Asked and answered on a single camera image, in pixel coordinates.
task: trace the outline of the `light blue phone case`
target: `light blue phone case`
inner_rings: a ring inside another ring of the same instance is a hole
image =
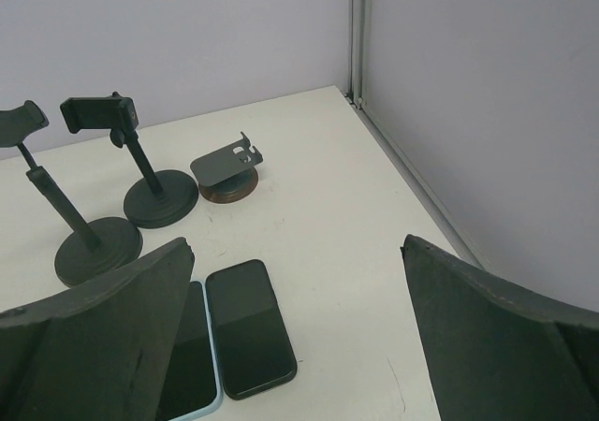
[[[221,385],[221,378],[218,372],[218,363],[216,362],[216,353],[214,349],[214,338],[212,336],[212,320],[210,318],[210,312],[208,312],[208,296],[206,295],[206,287],[204,283],[199,279],[193,279],[192,283],[200,283],[202,286],[202,293],[204,294],[204,308],[206,310],[206,322],[208,324],[208,336],[210,338],[210,349],[212,353],[212,367],[214,369],[214,381],[216,383],[216,398],[212,401],[212,403],[206,407],[203,407],[199,410],[195,410],[190,412],[189,414],[182,414],[181,416],[177,416],[176,418],[172,418],[170,421],[192,421],[193,419],[198,419],[201,416],[206,414],[211,414],[216,409],[218,409],[223,402],[223,386]]]

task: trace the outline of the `white table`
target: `white table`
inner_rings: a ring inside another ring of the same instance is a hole
[[[264,154],[256,190],[230,205],[200,198],[179,223],[142,230],[142,254],[183,236],[200,279],[262,259],[299,369],[204,419],[438,420],[399,247],[416,234],[453,253],[446,238],[334,87],[141,129],[139,140],[154,169],[191,173],[241,130]],[[139,171],[108,132],[35,158],[87,220],[124,216]],[[0,311],[66,289],[53,258],[69,228],[26,169],[0,161]]]

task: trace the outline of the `folding phone stand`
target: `folding phone stand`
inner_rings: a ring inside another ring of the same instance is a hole
[[[258,186],[256,166],[262,154],[243,133],[242,139],[191,163],[199,192],[213,203],[233,203],[250,195]]]
[[[83,220],[50,174],[36,164],[23,145],[27,136],[46,126],[46,115],[33,101],[0,111],[0,147],[19,149],[30,167],[26,173],[29,181],[73,229],[56,253],[54,268],[64,284],[74,286],[137,259],[142,238],[138,229],[124,218],[101,218],[89,224]]]
[[[172,225],[196,206],[198,192],[194,179],[179,170],[154,173],[138,141],[138,116],[133,100],[114,92],[108,97],[69,98],[60,110],[68,130],[109,129],[110,140],[126,145],[143,179],[137,181],[124,198],[124,214],[139,227]]]

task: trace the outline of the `phone screen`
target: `phone screen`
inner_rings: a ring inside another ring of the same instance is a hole
[[[191,282],[162,388],[157,421],[211,405],[217,397],[202,284]]]
[[[264,263],[211,274],[206,293],[225,392],[243,399],[290,381],[298,365]]]

